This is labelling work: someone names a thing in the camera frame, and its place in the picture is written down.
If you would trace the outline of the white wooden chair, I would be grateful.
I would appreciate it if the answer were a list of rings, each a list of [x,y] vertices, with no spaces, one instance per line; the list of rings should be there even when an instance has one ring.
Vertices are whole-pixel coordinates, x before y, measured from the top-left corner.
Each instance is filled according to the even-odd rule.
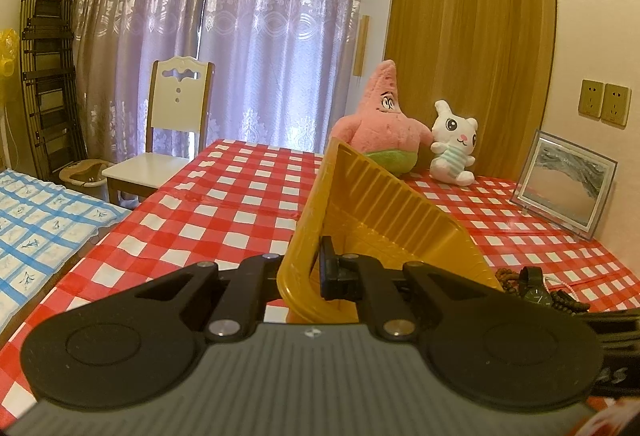
[[[153,63],[144,150],[103,171],[112,204],[149,198],[204,149],[214,73],[213,63],[191,56]]]

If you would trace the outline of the lilac lace curtain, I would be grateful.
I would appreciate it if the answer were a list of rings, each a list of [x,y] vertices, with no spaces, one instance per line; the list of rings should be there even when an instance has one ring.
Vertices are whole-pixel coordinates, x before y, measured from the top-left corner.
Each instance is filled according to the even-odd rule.
[[[215,67],[206,134],[320,152],[346,108],[360,0],[75,0],[88,152],[142,152],[152,65]]]

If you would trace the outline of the pink starfish plush toy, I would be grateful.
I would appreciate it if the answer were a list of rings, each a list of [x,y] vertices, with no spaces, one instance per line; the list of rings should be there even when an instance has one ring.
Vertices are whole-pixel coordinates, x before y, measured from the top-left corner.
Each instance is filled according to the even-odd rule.
[[[420,148],[430,147],[433,141],[428,126],[401,111],[397,68],[392,59],[378,64],[356,112],[338,119],[330,136],[349,144],[395,176],[411,172]]]

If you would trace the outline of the yellow plastic bag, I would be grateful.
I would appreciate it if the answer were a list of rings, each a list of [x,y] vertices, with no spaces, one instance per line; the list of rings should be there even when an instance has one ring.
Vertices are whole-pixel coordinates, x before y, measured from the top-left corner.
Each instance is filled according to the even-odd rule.
[[[11,78],[15,71],[17,51],[17,33],[14,29],[3,29],[0,37],[0,76]]]

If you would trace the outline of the dark folded ladder rack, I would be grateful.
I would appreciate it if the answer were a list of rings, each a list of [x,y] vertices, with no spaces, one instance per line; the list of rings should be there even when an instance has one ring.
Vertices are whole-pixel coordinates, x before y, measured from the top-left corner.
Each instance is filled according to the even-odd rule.
[[[87,158],[76,95],[73,1],[21,0],[20,70],[24,114],[37,177]]]

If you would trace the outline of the blue white checkered bedsheet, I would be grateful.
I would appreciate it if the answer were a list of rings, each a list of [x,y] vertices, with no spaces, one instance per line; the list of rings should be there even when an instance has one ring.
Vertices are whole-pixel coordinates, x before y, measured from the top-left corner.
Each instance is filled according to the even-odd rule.
[[[129,211],[67,187],[1,172],[1,326],[102,228]]]

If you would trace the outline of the yellow plastic tray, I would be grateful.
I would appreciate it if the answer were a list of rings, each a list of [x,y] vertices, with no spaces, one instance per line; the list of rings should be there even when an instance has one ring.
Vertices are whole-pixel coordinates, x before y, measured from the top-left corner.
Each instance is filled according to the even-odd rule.
[[[288,323],[356,323],[354,303],[320,295],[320,240],[338,254],[373,256],[384,267],[422,261],[500,290],[466,229],[422,193],[352,146],[332,139],[277,274]]]

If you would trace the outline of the gold wall socket right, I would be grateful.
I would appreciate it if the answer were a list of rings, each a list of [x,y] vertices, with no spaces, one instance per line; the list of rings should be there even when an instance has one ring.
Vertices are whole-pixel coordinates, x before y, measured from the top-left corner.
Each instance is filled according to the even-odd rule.
[[[608,124],[625,127],[628,120],[631,89],[627,86],[606,83],[604,85],[601,120]]]

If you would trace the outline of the white bunny plush toy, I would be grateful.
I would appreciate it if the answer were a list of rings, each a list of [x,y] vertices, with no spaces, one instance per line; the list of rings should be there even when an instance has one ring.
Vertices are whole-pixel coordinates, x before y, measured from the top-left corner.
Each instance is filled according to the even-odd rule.
[[[470,167],[475,163],[477,121],[455,115],[446,100],[436,100],[435,109],[430,175],[439,182],[468,187],[475,182]]]

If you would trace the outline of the beige waste basket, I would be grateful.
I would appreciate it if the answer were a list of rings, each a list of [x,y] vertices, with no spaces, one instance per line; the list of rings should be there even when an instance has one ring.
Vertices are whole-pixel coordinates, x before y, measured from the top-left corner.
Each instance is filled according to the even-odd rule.
[[[63,167],[58,172],[58,178],[69,189],[108,201],[107,182],[103,171],[111,165],[111,162],[100,159],[80,160]]]

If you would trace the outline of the framed sand art picture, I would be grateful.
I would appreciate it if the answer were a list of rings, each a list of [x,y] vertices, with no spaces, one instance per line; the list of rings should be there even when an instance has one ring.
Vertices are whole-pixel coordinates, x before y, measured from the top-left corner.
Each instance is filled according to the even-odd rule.
[[[615,160],[538,130],[511,202],[590,240],[608,201],[616,170]]]

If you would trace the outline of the gold wall socket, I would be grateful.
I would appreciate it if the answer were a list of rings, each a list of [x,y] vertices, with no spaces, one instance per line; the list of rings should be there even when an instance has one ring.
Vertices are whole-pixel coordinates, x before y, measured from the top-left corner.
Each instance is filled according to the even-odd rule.
[[[627,86],[606,83],[604,85],[601,120],[608,124],[625,127],[628,120],[631,89]]]
[[[604,97],[604,83],[593,80],[582,80],[578,102],[578,113],[585,117],[599,119],[601,117]]]

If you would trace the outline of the gold wall socket left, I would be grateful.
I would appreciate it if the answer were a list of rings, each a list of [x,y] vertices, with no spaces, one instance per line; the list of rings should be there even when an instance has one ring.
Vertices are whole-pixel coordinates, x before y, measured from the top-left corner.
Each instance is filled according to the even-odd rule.
[[[599,119],[601,117],[604,97],[604,83],[593,80],[582,80],[578,102],[578,113],[585,117]]]

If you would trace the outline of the wooden wardrobe panel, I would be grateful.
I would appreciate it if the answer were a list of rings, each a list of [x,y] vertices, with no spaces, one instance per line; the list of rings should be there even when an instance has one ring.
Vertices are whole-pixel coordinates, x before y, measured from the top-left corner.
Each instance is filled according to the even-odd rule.
[[[514,181],[544,118],[555,24],[556,0],[393,0],[402,111],[432,125],[447,100],[478,122],[474,173]]]

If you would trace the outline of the black wrist watch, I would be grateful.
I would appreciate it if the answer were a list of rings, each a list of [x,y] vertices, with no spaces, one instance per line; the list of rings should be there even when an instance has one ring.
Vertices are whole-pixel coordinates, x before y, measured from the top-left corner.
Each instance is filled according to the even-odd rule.
[[[525,266],[518,275],[518,296],[529,303],[551,307],[552,296],[544,284],[542,270],[535,266]]]

